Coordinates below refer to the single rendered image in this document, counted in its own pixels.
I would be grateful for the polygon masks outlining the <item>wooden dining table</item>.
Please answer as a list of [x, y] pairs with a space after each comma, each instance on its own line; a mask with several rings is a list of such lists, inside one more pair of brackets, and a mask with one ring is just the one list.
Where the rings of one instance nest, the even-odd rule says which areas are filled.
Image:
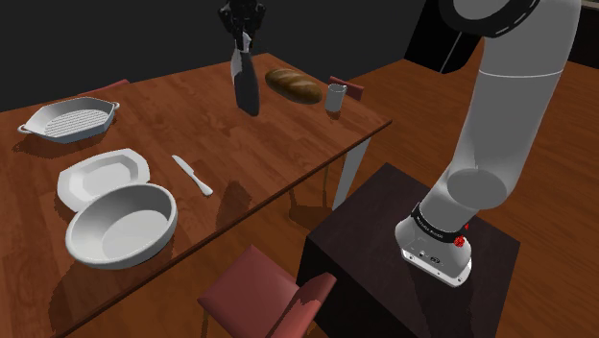
[[[250, 116], [236, 105], [227, 63], [120, 85], [99, 94], [120, 104], [108, 130], [70, 144], [17, 131], [34, 107], [0, 113], [0, 338], [69, 333], [390, 122], [350, 98], [332, 119], [323, 104], [293, 103], [265, 84], [259, 90], [259, 114]], [[148, 261], [93, 269], [66, 250], [72, 213], [57, 181], [67, 167], [122, 148], [147, 160], [179, 218]], [[172, 155], [213, 194], [206, 197]]]

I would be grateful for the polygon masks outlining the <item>white round bowl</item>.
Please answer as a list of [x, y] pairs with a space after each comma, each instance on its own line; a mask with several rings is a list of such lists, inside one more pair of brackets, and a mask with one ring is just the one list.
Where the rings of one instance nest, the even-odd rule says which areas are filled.
[[129, 184], [78, 211], [67, 228], [65, 247], [86, 266], [127, 269], [158, 254], [172, 238], [177, 221], [170, 191], [152, 183]]

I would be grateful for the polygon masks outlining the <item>black and grey kitchen knife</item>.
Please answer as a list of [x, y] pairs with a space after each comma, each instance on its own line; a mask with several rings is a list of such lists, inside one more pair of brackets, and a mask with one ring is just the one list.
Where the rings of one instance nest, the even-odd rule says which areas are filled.
[[250, 53], [250, 36], [241, 32], [236, 40], [230, 61], [230, 73], [237, 107], [250, 116], [257, 116], [260, 110], [259, 85]]

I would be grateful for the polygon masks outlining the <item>white octagonal plate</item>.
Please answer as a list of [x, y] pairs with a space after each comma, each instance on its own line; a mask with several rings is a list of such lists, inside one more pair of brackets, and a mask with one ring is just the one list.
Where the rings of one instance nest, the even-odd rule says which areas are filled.
[[117, 187], [149, 180], [146, 159], [126, 148], [89, 157], [61, 171], [57, 193], [67, 207], [77, 212]]

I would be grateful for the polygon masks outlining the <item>black cabinet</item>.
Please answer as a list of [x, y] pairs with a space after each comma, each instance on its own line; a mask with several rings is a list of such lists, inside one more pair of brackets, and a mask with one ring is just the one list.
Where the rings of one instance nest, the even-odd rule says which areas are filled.
[[438, 73], [461, 69], [481, 37], [458, 32], [442, 19], [439, 0], [426, 0], [404, 58]]

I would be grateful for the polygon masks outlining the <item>dark robot stand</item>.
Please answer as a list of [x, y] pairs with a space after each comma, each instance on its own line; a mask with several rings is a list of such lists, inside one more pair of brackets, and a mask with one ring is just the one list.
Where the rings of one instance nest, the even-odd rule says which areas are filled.
[[386, 163], [306, 237], [297, 284], [336, 283], [315, 321], [328, 338], [494, 338], [519, 243], [473, 218], [472, 271], [456, 288], [406, 262], [395, 225], [427, 187]]

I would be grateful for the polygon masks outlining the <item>brown bread loaf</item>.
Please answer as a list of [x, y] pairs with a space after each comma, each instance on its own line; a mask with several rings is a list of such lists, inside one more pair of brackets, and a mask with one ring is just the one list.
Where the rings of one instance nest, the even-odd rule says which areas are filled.
[[314, 105], [323, 98], [315, 82], [293, 69], [272, 69], [266, 73], [265, 81], [270, 89], [295, 103]]

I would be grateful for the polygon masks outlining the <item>white butter knife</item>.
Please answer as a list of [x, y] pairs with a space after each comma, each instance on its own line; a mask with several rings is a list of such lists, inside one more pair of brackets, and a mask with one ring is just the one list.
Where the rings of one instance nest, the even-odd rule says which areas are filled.
[[209, 197], [213, 194], [213, 190], [195, 175], [194, 169], [185, 160], [177, 155], [172, 155], [172, 158], [177, 165], [194, 181], [194, 183], [198, 185], [206, 197]]

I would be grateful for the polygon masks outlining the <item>grey cup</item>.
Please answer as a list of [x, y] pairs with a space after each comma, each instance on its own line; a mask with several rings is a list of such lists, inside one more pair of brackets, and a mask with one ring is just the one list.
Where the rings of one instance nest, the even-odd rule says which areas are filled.
[[324, 108], [329, 112], [338, 112], [347, 92], [345, 84], [330, 84], [327, 88]]

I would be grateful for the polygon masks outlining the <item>grey ribbed baking dish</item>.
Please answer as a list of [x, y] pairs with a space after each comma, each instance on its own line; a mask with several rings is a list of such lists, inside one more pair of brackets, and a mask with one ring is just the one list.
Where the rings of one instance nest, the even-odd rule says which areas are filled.
[[117, 102], [78, 97], [43, 106], [17, 131], [60, 144], [72, 143], [104, 133], [119, 108]]

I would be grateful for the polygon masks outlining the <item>red chair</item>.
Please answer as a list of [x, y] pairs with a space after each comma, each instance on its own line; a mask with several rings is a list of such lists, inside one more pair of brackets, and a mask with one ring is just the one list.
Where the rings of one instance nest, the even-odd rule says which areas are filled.
[[105, 91], [107, 89], [114, 88], [114, 87], [117, 87], [117, 86], [120, 86], [120, 85], [128, 85], [129, 83], [130, 83], [129, 80], [122, 79], [122, 80], [119, 80], [119, 81], [117, 81], [115, 83], [112, 83], [112, 84], [107, 84], [107, 85], [102, 86], [102, 87], [94, 88], [94, 89], [88, 90], [86, 92], [79, 93], [79, 94], [77, 94], [77, 97], [84, 97], [84, 96], [94, 95], [94, 94], [97, 94], [99, 92], [102, 92], [102, 91]]
[[336, 281], [322, 273], [298, 286], [289, 273], [249, 246], [198, 303], [232, 338], [303, 338]]
[[361, 85], [352, 84], [352, 83], [343, 81], [334, 76], [329, 77], [328, 83], [330, 85], [331, 84], [344, 85], [347, 88], [346, 95], [348, 95], [349, 97], [351, 97], [352, 99], [354, 99], [356, 101], [360, 101], [362, 99], [365, 88]]

